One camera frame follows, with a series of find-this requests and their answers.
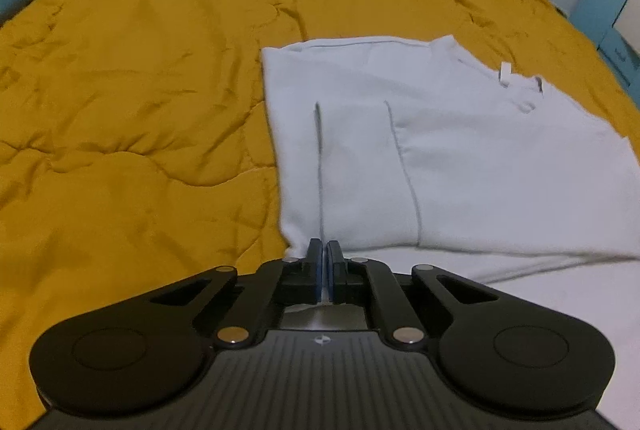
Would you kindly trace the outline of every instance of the silver screw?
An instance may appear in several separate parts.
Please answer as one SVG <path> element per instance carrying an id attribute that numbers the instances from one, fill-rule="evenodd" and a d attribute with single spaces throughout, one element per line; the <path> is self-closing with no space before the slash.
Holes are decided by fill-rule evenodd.
<path id="1" fill-rule="evenodd" d="M 424 338 L 424 333 L 415 327 L 400 327 L 394 331 L 394 339 L 403 344 L 416 344 Z"/>
<path id="2" fill-rule="evenodd" d="M 230 326 L 218 331 L 218 339 L 228 344 L 239 344 L 249 337 L 249 331 L 244 327 Z"/>

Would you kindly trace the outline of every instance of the round metal rivet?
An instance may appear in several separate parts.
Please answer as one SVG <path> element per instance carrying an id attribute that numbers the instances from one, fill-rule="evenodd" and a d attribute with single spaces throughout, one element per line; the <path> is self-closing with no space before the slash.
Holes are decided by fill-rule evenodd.
<path id="1" fill-rule="evenodd" d="M 249 331 L 244 327 L 225 327 L 218 331 L 218 339 L 228 344 L 239 344 L 249 337 Z"/>
<path id="2" fill-rule="evenodd" d="M 424 338 L 424 333 L 415 327 L 400 327 L 394 331 L 394 339 L 403 344 L 416 344 Z"/>

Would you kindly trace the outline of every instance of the ribbed gray panel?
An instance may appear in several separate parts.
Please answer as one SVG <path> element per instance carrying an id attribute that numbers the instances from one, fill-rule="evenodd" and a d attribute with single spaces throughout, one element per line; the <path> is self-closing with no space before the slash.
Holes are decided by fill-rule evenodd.
<path id="1" fill-rule="evenodd" d="M 393 350 L 376 333 L 283 330 L 253 349 L 220 353 L 200 383 L 152 412 L 93 420 L 52 411 L 32 428 L 615 430 L 593 412 L 557 422 L 482 412 L 453 394 L 424 355 Z"/>

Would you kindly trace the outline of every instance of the yellow blanket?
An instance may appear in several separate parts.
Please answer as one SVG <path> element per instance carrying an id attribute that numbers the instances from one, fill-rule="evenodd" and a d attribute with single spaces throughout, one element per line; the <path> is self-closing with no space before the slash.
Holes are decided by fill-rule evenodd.
<path id="1" fill-rule="evenodd" d="M 37 0 L 0 29 L 0 428 L 63 318 L 219 264 L 279 258 L 259 50 L 456 39 L 542 74 L 630 135 L 640 114 L 547 0 Z"/>

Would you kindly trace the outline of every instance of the clothing tag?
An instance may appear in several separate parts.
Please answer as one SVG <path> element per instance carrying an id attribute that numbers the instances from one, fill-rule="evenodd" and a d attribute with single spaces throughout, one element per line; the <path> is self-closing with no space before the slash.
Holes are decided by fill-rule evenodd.
<path id="1" fill-rule="evenodd" d="M 511 63 L 509 63 L 508 61 L 503 61 L 500 64 L 500 76 L 498 76 L 498 78 L 500 79 L 500 84 L 502 86 L 509 86 L 510 76 L 511 76 Z"/>

